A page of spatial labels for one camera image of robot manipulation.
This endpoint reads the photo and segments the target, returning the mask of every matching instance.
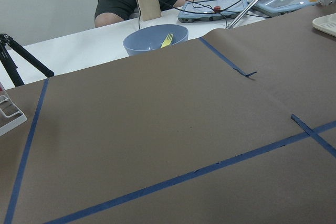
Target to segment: blue tape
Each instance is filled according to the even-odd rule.
[[[326,149],[331,155],[336,157],[336,149],[332,147],[326,140],[324,140],[317,132],[308,127],[301,119],[292,114],[291,118],[313,139],[315,139],[324,149]]]
[[[198,38],[201,42],[203,42],[204,45],[206,45],[212,52],[214,52],[217,56],[219,56],[223,61],[225,61],[230,67],[232,67],[234,70],[236,70],[238,73],[242,74],[245,77],[250,77],[252,74],[255,74],[255,72],[252,73],[245,73],[242,71],[237,65],[235,65],[232,61],[230,61],[228,58],[226,58],[221,52],[219,52],[216,48],[214,48],[208,41],[206,41],[204,38],[200,37]]]
[[[277,141],[275,143],[265,145],[265,146],[263,146],[261,148],[258,148],[258,149],[255,149],[255,150],[252,150],[252,151],[240,154],[238,156],[226,159],[224,161],[220,161],[220,162],[217,162],[215,164],[212,164],[212,165],[200,168],[200,169],[195,170],[193,172],[189,172],[187,174],[184,174],[184,175],[181,175],[181,176],[169,179],[167,181],[160,182],[160,183],[155,184],[153,186],[149,186],[149,187],[140,189],[140,190],[135,191],[133,193],[130,193],[130,194],[127,194],[127,195],[124,195],[124,196],[121,196],[121,197],[118,197],[118,198],[106,201],[104,203],[101,203],[101,204],[98,204],[98,205],[86,208],[84,210],[75,212],[73,214],[69,214],[69,215],[66,215],[64,217],[61,217],[61,218],[58,218],[58,219],[46,222],[46,224],[69,223],[71,221],[74,221],[74,220],[77,220],[77,219],[80,219],[80,218],[83,218],[83,217],[86,217],[86,216],[89,216],[89,215],[92,215],[92,214],[96,214],[96,213],[98,213],[100,211],[103,211],[103,210],[115,207],[117,205],[120,205],[120,204],[126,203],[128,201],[140,198],[142,196],[154,193],[156,191],[159,191],[159,190],[171,187],[173,185],[185,182],[187,180],[190,180],[190,179],[193,179],[193,178],[196,178],[196,177],[208,174],[210,172],[213,172],[215,170],[221,169],[223,167],[239,163],[241,161],[244,161],[244,160],[247,160],[249,158],[261,155],[261,154],[266,153],[266,152],[273,151],[273,150],[275,150],[277,148],[280,148],[280,147],[283,147],[285,145],[288,145],[288,144],[297,142],[299,140],[302,140],[302,139],[304,139],[304,138],[306,138],[308,136],[309,135],[306,132],[303,132],[301,134],[298,134],[298,135],[295,135],[295,136],[292,136],[292,137],[288,137],[286,139]]]
[[[46,94],[46,91],[47,91],[48,82],[49,82],[49,79],[46,79],[44,81],[43,88],[42,88],[42,91],[41,91],[41,95],[40,95],[40,98],[39,98],[38,103],[37,103],[37,108],[36,108],[36,111],[35,111],[35,115],[34,115],[32,123],[31,123],[32,125],[30,126],[27,142],[26,142],[26,145],[25,145],[22,157],[21,157],[21,162],[20,162],[20,165],[19,165],[19,169],[17,171],[17,175],[16,175],[16,179],[15,179],[15,182],[14,182],[12,195],[10,197],[10,201],[9,201],[9,205],[8,205],[8,209],[7,209],[4,224],[10,224],[10,223],[12,223],[12,220],[13,220],[15,207],[16,207],[18,196],[19,196],[23,175],[24,175],[24,172],[25,172],[31,143],[33,141],[37,121],[38,121],[38,118],[39,118],[39,115],[40,115],[40,112],[41,112],[41,108],[42,108],[42,104],[43,104],[43,100],[44,100],[44,97],[45,97],[45,94]]]

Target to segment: yellow fork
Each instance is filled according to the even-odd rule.
[[[173,34],[168,34],[167,37],[162,42],[161,48],[169,46],[172,43],[172,40],[173,40]]]

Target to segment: blue bowl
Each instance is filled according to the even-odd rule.
[[[188,40],[187,28],[166,24],[140,29],[127,36],[123,45],[129,56],[137,55],[160,48],[169,33],[174,35],[171,45]]]

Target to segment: black object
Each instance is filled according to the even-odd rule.
[[[13,84],[17,86],[24,85],[20,75],[16,71],[17,66],[13,62],[9,53],[7,52],[5,46],[8,44],[14,51],[16,51],[20,56],[22,56],[25,60],[27,60],[30,64],[32,64],[35,68],[37,68],[41,73],[43,73],[46,77],[54,76],[54,72],[44,66],[40,61],[38,61],[33,55],[31,55],[26,49],[24,49],[18,42],[13,40],[7,34],[0,34],[0,61],[7,71],[10,79]]]

